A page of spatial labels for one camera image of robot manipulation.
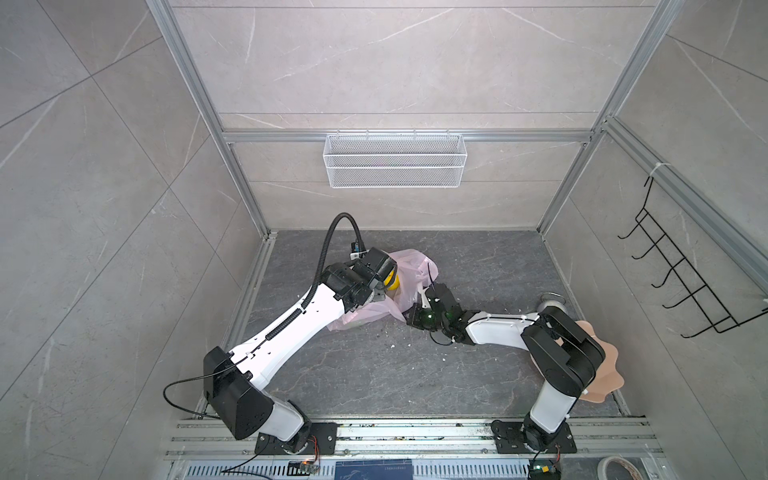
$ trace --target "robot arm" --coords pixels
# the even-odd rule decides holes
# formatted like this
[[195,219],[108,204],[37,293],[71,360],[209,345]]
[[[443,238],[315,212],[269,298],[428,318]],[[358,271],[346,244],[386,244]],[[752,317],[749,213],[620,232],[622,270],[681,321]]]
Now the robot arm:
[[406,312],[410,326],[441,330],[452,342],[511,346],[531,353],[544,375],[536,403],[523,421],[525,443],[536,452],[546,450],[564,428],[576,400],[594,380],[605,351],[555,301],[538,312],[498,315],[462,310],[444,283],[425,291],[429,308],[418,303]]
[[273,435],[297,452],[309,435],[309,419],[292,403],[263,389],[307,340],[345,312],[383,300],[397,263],[372,248],[364,257],[334,263],[322,273],[310,301],[296,304],[251,339],[228,353],[216,347],[204,359],[204,391],[224,424],[241,440],[255,432]]

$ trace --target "blue sticker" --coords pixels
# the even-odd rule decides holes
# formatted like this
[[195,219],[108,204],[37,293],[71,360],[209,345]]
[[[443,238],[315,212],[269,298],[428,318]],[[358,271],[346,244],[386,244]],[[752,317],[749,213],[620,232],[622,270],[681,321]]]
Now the blue sticker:
[[334,480],[413,480],[410,460],[336,462]]

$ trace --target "yellow object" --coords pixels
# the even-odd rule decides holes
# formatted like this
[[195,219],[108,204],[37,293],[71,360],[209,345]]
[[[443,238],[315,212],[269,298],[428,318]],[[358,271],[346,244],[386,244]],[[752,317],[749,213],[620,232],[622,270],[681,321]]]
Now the yellow object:
[[[384,280],[384,284],[386,285],[389,283],[389,281],[392,279],[392,275],[394,274],[394,270],[389,273],[389,276],[386,277],[386,280]],[[387,290],[397,290],[397,287],[400,286],[400,277],[395,275],[395,282],[390,285]]]

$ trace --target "white wire basket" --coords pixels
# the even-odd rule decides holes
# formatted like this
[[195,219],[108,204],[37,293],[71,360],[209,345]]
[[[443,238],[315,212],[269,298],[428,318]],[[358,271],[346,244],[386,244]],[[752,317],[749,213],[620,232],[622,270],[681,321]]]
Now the white wire basket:
[[332,134],[323,160],[332,188],[458,187],[467,149],[460,134]]

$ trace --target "enclosure wall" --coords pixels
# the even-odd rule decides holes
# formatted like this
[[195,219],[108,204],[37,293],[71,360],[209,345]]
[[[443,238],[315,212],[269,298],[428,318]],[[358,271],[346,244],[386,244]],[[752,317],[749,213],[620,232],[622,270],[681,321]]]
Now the enclosure wall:
[[[764,2],[689,1],[618,115],[745,235],[766,246],[768,83]],[[660,165],[656,174],[666,168]],[[768,476],[768,318],[725,333],[709,325],[651,240],[635,230],[648,171],[610,137],[599,146],[546,240],[586,319],[619,349],[622,389],[648,415],[681,478]],[[647,209],[738,320],[766,294],[654,184]],[[661,231],[643,222],[653,240]],[[674,263],[680,255],[659,242]],[[682,277],[694,289],[690,268]],[[696,299],[713,320],[711,296]]]
[[[280,131],[589,129],[655,2],[171,3],[224,128]],[[468,144],[457,189],[398,190],[330,188],[322,144],[236,151],[272,228],[533,229],[579,146]]]
[[150,478],[260,238],[142,0],[0,14],[0,477]]

